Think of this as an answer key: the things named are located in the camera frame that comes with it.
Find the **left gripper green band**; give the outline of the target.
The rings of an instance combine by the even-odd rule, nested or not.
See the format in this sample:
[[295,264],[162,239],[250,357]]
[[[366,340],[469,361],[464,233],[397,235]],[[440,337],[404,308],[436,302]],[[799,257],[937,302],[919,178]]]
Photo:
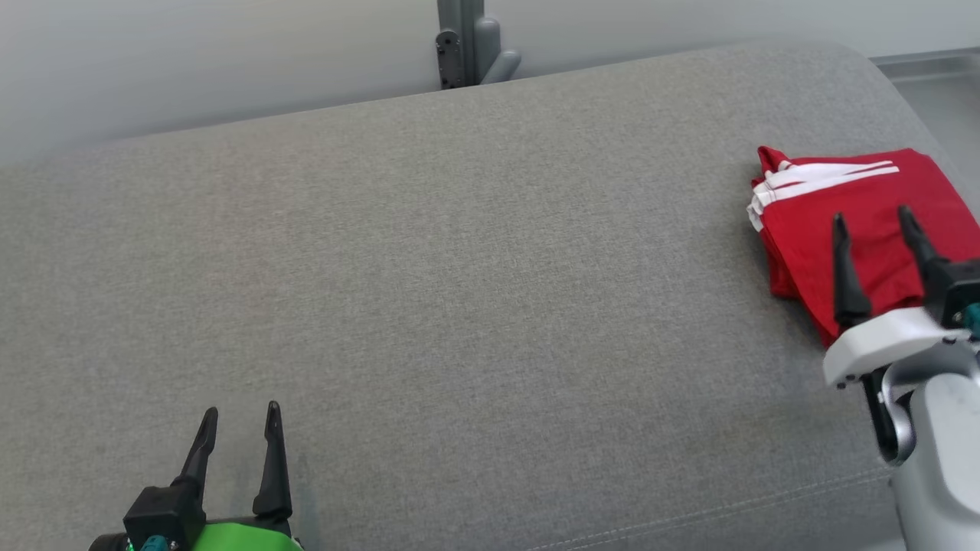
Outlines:
[[[207,408],[181,469],[181,484],[202,491],[207,465],[217,438],[217,407]],[[190,550],[303,550],[292,536],[289,519],[293,513],[288,461],[279,402],[267,405],[266,454],[260,489],[253,500],[258,519],[221,519],[209,522]]]

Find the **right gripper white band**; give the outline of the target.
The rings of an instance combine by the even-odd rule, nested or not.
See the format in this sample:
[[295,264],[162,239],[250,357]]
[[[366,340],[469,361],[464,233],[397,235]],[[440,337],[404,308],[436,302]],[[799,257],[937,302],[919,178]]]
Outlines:
[[[900,205],[897,219],[904,244],[916,262],[924,303],[945,303],[952,281],[951,261],[938,254],[910,206]],[[888,380],[895,384],[928,380],[941,373],[972,380],[973,346],[966,329],[943,328],[921,307],[889,311],[871,320],[871,300],[858,278],[851,244],[843,213],[836,213],[831,244],[833,306],[834,320],[843,334],[826,350],[825,383],[845,384],[880,367],[893,372]]]

